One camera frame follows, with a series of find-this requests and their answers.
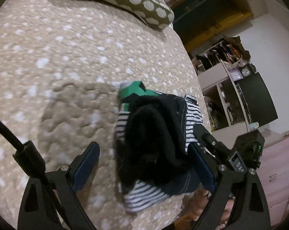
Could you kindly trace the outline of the beige dotted quilt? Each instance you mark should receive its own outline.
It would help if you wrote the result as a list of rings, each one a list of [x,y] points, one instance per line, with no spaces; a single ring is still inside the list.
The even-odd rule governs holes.
[[[91,141],[99,165],[77,196],[97,229],[162,229],[180,214],[174,196],[137,213],[117,190],[114,128],[124,81],[194,96],[198,78],[172,28],[158,32],[131,13],[96,1],[6,0],[0,8],[0,120],[31,140],[48,171],[69,164]]]

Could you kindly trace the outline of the white tv cabinet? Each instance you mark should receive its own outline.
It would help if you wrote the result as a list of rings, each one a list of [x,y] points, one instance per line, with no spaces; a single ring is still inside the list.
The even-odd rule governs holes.
[[[230,71],[223,63],[198,75],[205,97],[213,136],[229,149],[237,136],[252,131],[243,102]],[[261,166],[257,170],[268,202],[271,225],[285,217],[289,204],[289,132],[279,134],[269,129],[265,138]]]

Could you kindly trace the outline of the black television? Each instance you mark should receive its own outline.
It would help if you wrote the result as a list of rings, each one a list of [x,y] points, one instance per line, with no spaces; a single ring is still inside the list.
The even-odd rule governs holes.
[[[261,127],[278,119],[272,97],[259,72],[237,81],[236,88],[250,123],[257,122]]]

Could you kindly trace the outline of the dark wooden door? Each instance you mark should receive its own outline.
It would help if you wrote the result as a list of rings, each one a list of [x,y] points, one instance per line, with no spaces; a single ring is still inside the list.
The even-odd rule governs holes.
[[[187,53],[253,16],[247,0],[171,1],[173,27]]]

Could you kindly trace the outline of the cluttered shoe rack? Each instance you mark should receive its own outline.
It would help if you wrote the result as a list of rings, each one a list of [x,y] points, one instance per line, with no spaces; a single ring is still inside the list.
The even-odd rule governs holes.
[[[251,59],[250,52],[241,42],[240,36],[224,36],[216,44],[192,59],[197,75],[223,63],[228,70],[244,67]]]

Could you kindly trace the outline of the black alarm clock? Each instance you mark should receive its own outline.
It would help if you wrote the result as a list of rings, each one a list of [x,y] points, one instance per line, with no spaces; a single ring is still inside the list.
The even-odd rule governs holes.
[[[240,72],[241,72],[243,77],[247,77],[247,76],[250,76],[252,74],[255,74],[256,69],[254,68],[254,66],[252,64],[247,64],[247,65],[240,68]]]

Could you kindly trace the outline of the purple picture frame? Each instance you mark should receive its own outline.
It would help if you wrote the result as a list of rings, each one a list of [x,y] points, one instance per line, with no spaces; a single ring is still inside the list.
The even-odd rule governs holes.
[[[239,81],[242,80],[244,77],[241,74],[241,72],[239,71],[239,69],[232,69],[230,70],[230,75],[233,79],[233,81]]]

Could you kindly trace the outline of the navy striped pants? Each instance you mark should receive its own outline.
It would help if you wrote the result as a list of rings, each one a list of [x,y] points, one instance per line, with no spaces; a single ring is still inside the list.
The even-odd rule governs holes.
[[[115,126],[117,172],[127,212],[138,213],[174,195],[196,191],[200,179],[187,148],[197,143],[203,115],[194,96],[121,83]]]

